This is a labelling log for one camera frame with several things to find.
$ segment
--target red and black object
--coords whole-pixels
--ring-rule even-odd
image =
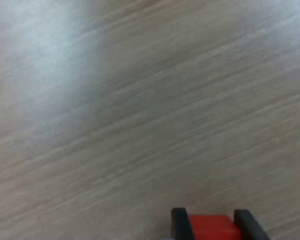
[[[250,211],[226,215],[189,215],[185,208],[171,210],[171,235],[176,240],[270,240]]]

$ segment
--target red plastic piece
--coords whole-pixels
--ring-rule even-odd
[[[195,240],[242,240],[239,228],[226,215],[188,215]]]

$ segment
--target red block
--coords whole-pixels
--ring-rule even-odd
[[[242,240],[239,228],[226,215],[188,215],[195,240]]]

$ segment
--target wood grain surface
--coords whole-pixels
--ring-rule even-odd
[[[172,207],[300,240],[300,0],[0,0],[0,240]]]

